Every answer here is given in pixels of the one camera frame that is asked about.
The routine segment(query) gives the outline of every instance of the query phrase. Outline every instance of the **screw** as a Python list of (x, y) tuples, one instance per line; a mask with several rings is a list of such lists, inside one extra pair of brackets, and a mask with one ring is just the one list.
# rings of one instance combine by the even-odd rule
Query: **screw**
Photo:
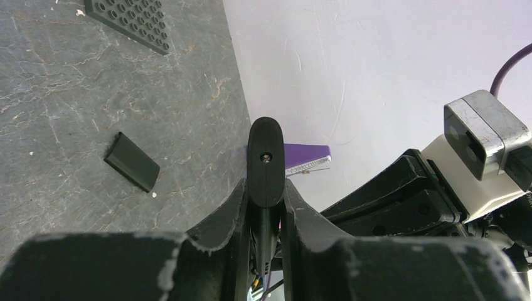
[(269, 163), (272, 160), (272, 157), (270, 157), (270, 155), (268, 155), (268, 154), (264, 154), (264, 155), (262, 155), (261, 160), (264, 163)]

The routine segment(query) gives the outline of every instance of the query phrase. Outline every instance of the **cable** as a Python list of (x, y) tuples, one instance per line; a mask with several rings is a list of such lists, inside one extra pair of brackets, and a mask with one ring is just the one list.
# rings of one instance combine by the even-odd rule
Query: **cable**
[(270, 275), (268, 276), (268, 283), (267, 283), (266, 286), (265, 286), (265, 289), (266, 289), (266, 290), (265, 290), (264, 293), (262, 294), (262, 297), (260, 298), (260, 301), (264, 301), (264, 300), (266, 300), (266, 296), (268, 295), (267, 292), (268, 292), (268, 290), (270, 289), (270, 281), (271, 281), (271, 280), (272, 280), (272, 273), (270, 273)]
[(532, 44), (525, 46), (523, 49), (519, 50), (514, 56), (512, 56), (504, 65), (503, 67), (497, 72), (497, 75), (495, 76), (495, 79), (493, 80), (493, 83), (491, 84), (491, 89), (489, 89), (489, 93), (491, 93), (495, 98), (499, 95), (499, 88), (501, 87), (501, 83), (503, 82), (504, 77), (512, 69), (515, 64), (519, 63), (520, 60), (525, 58), (527, 55), (532, 53)]
[(281, 279), (279, 280), (279, 282), (277, 282), (276, 284), (272, 285), (272, 287), (268, 288), (265, 292), (264, 292), (264, 295), (268, 295), (270, 293), (272, 293), (274, 290), (276, 290), (278, 287), (280, 287), (281, 285), (283, 285), (284, 283), (284, 279)]

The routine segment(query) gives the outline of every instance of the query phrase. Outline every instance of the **purple object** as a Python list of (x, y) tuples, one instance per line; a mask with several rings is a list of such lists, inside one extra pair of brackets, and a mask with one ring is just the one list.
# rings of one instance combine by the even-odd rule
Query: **purple object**
[(327, 145), (285, 144), (284, 145), (286, 175), (330, 162), (331, 148)]

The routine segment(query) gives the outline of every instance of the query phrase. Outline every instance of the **scratch on surface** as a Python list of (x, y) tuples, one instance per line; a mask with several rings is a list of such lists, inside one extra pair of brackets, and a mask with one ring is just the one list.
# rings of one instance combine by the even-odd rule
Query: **scratch on surface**
[(297, 50), (294, 49), (295, 55), (297, 56), (297, 61), (299, 62), (299, 72), (303, 73), (303, 66), (301, 65), (301, 58), (299, 57), (299, 53), (297, 53)]
[(15, 31), (18, 33), (18, 27), (16, 26), (16, 21), (13, 16), (11, 16), (11, 20), (13, 20), (13, 26), (15, 27)]
[(342, 99), (340, 101), (340, 110), (336, 114), (336, 121), (334, 122), (334, 126), (332, 127), (332, 132), (331, 132), (331, 135), (329, 136), (329, 138), (327, 140), (327, 143), (329, 143), (331, 141), (331, 139), (333, 138), (333, 136), (334, 136), (334, 133), (336, 131), (336, 127), (338, 126), (338, 122), (340, 121), (340, 116), (342, 115), (342, 110), (344, 108), (344, 100), (345, 99), (346, 99), (346, 82), (344, 82), (344, 87), (343, 87), (343, 90), (342, 90)]
[(18, 113), (17, 115), (15, 115), (12, 119), (15, 120), (17, 119), (20, 115), (24, 114), (24, 111)]
[(216, 86), (216, 88), (218, 89), (218, 90), (216, 91), (216, 95), (214, 95), (214, 96), (211, 98), (210, 102), (213, 102), (213, 101), (215, 101), (218, 97), (220, 97), (220, 94), (221, 94), (221, 86), (222, 86), (224, 83), (229, 82), (230, 80), (231, 80), (231, 78), (228, 78), (228, 77), (226, 77), (226, 78), (220, 80), (220, 82), (219, 82), (219, 83), (217, 84), (217, 86)]
[(98, 131), (98, 133), (100, 132), (100, 129), (98, 129), (98, 125), (96, 125), (96, 121), (94, 121), (94, 119), (92, 120), (92, 124), (94, 124), (94, 127), (96, 128), (96, 130)]

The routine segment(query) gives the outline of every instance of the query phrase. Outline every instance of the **white wall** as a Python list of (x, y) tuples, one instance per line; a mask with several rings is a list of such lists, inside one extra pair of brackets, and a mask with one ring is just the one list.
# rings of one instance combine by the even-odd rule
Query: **white wall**
[[(532, 1), (224, 0), (251, 120), (328, 144), (328, 171), (292, 177), (317, 210), (443, 131), (443, 105), (489, 89), (532, 41)], [(532, 127), (532, 57), (500, 100)]]

